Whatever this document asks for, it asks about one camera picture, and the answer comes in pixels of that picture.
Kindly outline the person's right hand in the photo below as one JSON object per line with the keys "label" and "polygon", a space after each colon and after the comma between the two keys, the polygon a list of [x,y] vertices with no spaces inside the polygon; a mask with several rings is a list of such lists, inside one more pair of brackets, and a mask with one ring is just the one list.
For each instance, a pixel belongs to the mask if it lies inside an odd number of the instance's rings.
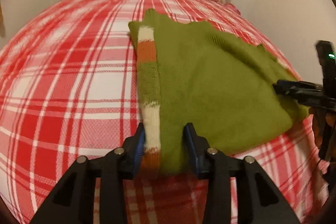
{"label": "person's right hand", "polygon": [[334,127],[335,113],[324,113],[321,109],[311,107],[309,114],[313,116],[312,129],[314,132],[314,143],[321,148],[325,124]]}

